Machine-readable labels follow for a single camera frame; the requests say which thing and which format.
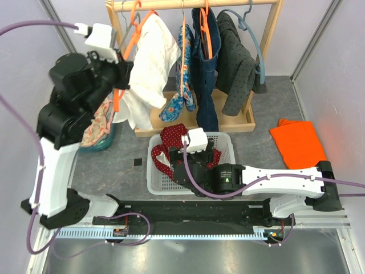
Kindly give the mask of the red polka dot skirt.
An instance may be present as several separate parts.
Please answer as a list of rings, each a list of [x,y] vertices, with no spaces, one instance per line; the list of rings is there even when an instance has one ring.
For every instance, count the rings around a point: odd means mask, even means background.
[[[183,135],[188,134],[188,129],[182,124],[165,127],[160,133],[161,144],[154,146],[151,157],[156,168],[173,180],[173,169],[169,156],[170,148],[183,148]]]

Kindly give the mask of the grey metal hanger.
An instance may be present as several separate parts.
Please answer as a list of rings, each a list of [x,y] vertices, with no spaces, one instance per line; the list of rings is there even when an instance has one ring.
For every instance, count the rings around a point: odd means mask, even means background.
[[[127,25],[124,34],[121,35],[121,41],[119,43],[119,51],[121,53],[126,53],[127,46],[125,44],[125,40],[128,38],[128,34],[132,30],[133,27],[138,27],[138,24],[141,22],[140,13],[136,12],[136,7],[141,7],[141,1],[134,1],[133,8],[131,10],[131,22]]]

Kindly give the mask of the orange hanger of white skirt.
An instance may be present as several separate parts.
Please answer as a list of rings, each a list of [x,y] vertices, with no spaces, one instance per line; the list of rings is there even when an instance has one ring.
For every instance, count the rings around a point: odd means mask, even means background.
[[[136,23],[135,22],[135,10],[137,7],[141,7],[141,1],[134,1],[133,6],[132,6],[132,10],[131,10],[131,25],[135,27],[135,31],[132,35],[132,38],[123,54],[123,58],[124,60],[128,59],[133,46],[137,45],[140,37],[141,37],[141,31],[142,31],[142,27],[145,24],[145,22],[147,21],[147,19],[152,15],[155,14],[157,15],[157,12],[154,10],[150,10],[149,13],[140,21],[140,23]],[[119,101],[120,99],[123,97],[125,93],[125,89],[121,89],[121,88],[115,88],[113,91],[113,108],[115,112],[119,112],[120,107],[119,107]]]

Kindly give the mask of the blue floral skirt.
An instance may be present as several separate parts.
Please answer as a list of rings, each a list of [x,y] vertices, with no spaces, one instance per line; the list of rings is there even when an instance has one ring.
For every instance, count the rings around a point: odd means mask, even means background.
[[[189,25],[180,27],[177,43],[179,48],[182,50],[181,57],[179,57],[176,62],[177,92],[163,108],[161,113],[159,113],[159,118],[163,122],[173,122],[177,120],[182,114],[184,107],[189,112],[196,109],[196,102],[191,91],[192,80],[190,73],[194,36]]]

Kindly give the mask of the orange hanger of floral skirt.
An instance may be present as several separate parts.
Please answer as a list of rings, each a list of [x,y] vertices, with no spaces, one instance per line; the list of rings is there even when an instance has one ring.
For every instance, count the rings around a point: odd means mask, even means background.
[[[180,43],[181,43],[180,95],[183,98],[184,97],[184,64],[185,64],[185,51],[186,51],[186,16],[183,16],[179,39],[180,39]]]

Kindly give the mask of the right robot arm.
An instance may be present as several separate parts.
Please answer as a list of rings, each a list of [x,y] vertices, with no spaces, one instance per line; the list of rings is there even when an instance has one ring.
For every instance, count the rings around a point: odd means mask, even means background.
[[[212,168],[213,147],[193,153],[169,149],[173,181],[196,196],[228,200],[236,196],[270,194],[261,210],[266,224],[275,224],[298,211],[312,208],[319,212],[342,209],[338,188],[329,161],[298,170],[270,170],[224,163]]]

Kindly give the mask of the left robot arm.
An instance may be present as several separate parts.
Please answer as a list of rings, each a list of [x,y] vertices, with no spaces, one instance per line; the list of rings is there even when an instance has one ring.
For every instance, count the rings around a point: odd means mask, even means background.
[[[54,88],[39,112],[35,137],[43,152],[37,176],[41,186],[21,202],[27,213],[37,211],[41,225],[49,230],[88,217],[105,216],[112,224],[125,218],[125,210],[112,195],[86,195],[69,186],[84,131],[112,89],[128,87],[133,62],[117,59],[100,59],[96,51],[71,53],[61,56],[49,71]]]

